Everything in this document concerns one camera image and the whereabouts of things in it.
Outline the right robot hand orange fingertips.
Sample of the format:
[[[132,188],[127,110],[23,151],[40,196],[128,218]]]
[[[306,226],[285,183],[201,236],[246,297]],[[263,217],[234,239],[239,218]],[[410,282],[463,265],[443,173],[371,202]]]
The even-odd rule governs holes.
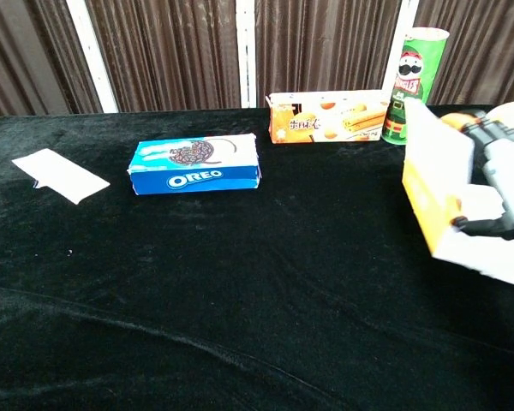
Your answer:
[[[485,160],[482,173],[503,206],[503,213],[495,219],[470,220],[459,215],[451,225],[470,236],[514,240],[514,128],[489,118],[482,110],[453,112],[440,120],[475,143],[475,150]]]

